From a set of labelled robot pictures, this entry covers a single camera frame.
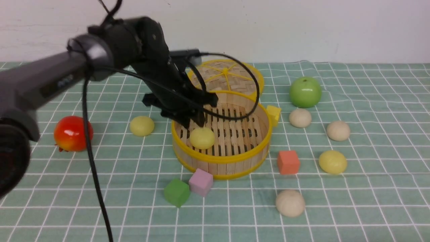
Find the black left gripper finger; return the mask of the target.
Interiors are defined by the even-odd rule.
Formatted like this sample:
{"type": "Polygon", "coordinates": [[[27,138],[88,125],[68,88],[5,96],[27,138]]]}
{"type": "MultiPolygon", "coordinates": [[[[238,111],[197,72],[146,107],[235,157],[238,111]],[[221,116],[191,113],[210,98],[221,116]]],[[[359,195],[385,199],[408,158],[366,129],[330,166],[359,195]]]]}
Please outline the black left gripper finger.
{"type": "Polygon", "coordinates": [[[204,112],[199,109],[187,109],[181,113],[181,117],[181,125],[187,129],[191,122],[195,123],[198,127],[203,127],[206,122],[204,112]]]}

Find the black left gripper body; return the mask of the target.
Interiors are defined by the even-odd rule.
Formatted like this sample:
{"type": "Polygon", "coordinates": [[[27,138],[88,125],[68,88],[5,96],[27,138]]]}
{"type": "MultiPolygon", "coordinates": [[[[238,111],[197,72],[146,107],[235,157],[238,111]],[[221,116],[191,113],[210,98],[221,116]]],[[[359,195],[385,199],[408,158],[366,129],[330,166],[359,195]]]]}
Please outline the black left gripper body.
{"type": "Polygon", "coordinates": [[[181,113],[187,109],[203,111],[205,105],[217,106],[217,95],[196,88],[185,69],[178,69],[172,59],[163,64],[144,60],[131,66],[150,90],[144,95],[143,104],[159,108],[163,117],[181,123],[181,113]]]}

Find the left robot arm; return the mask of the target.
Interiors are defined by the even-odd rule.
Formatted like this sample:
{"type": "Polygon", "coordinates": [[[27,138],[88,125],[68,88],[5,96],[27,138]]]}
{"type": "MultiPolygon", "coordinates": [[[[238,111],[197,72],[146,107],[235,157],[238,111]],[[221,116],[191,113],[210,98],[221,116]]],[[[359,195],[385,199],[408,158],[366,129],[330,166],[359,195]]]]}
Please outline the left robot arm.
{"type": "Polygon", "coordinates": [[[141,17],[90,26],[65,52],[2,71],[1,197],[26,173],[30,141],[40,138],[37,109],[85,78],[102,81],[113,74],[103,67],[132,66],[151,91],[144,95],[145,106],[160,108],[163,117],[184,127],[190,120],[203,125],[203,107],[216,107],[218,97],[197,89],[185,74],[187,60],[198,55],[198,49],[170,51],[160,23],[141,17]]]}

